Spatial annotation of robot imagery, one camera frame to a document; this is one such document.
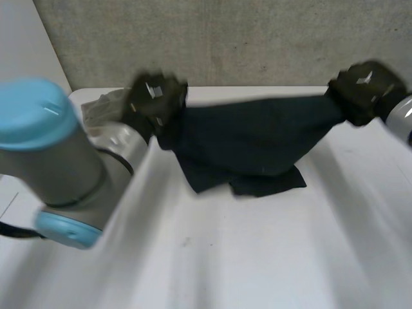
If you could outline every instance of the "light blue cap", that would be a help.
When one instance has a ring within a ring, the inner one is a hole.
[[[78,249],[91,248],[102,234],[91,225],[44,211],[37,215],[35,229],[50,240]]]
[[[49,147],[79,125],[63,90],[42,79],[0,83],[0,149]]]

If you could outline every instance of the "white table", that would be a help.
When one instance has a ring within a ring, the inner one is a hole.
[[[71,94],[75,106],[108,89]],[[322,87],[191,88],[189,105],[322,93]],[[335,127],[297,164],[308,187],[196,196],[156,141],[92,250],[0,238],[1,309],[412,308],[412,154],[376,121]],[[1,220],[41,203],[0,179]]]

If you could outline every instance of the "gray metal cylinder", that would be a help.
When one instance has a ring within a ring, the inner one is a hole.
[[[392,109],[386,125],[395,136],[412,146],[412,96],[405,98]]]
[[[45,206],[42,211],[103,230],[129,184],[131,175],[118,160],[109,154],[100,153],[99,156],[106,166],[107,173],[93,194],[72,207]]]
[[[0,149],[0,172],[20,178],[44,203],[59,207],[93,192],[106,171],[79,126],[66,139],[45,149]]]

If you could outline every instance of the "white wall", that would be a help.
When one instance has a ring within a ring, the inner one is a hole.
[[[39,76],[70,85],[32,0],[0,0],[0,82]]]

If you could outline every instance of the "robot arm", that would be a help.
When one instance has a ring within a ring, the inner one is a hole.
[[[138,79],[132,91],[137,101],[148,92],[136,90],[152,83],[162,90],[159,78]],[[142,162],[153,131],[150,120],[128,105],[92,144],[57,85],[38,79],[2,84],[0,173],[20,178],[44,207],[35,220],[36,231],[1,223],[0,233],[92,247]]]
[[[381,62],[367,61],[341,71],[330,81],[326,94],[353,125],[365,126],[379,117],[396,137],[412,146],[412,93]]]

